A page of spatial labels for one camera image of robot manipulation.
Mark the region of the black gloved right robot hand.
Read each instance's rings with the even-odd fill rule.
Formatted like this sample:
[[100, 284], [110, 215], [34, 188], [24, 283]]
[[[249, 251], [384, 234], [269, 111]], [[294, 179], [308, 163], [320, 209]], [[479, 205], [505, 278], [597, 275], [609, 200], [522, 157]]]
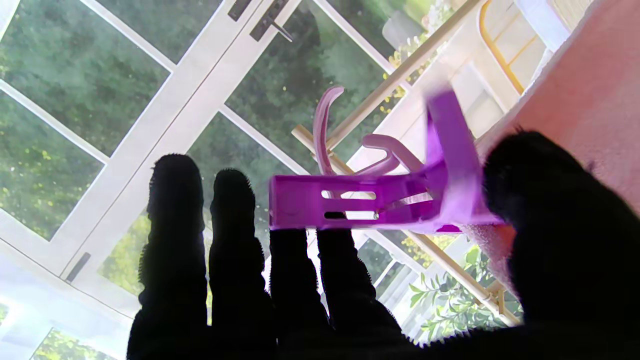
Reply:
[[489, 209], [514, 227], [507, 260], [523, 323], [420, 346], [377, 300], [349, 228], [317, 231], [321, 280], [304, 228], [270, 233], [270, 292], [246, 176], [220, 171], [205, 258], [198, 166], [169, 153], [147, 205], [143, 290], [128, 360], [607, 360], [639, 357], [639, 216], [536, 131], [504, 137], [483, 168]]

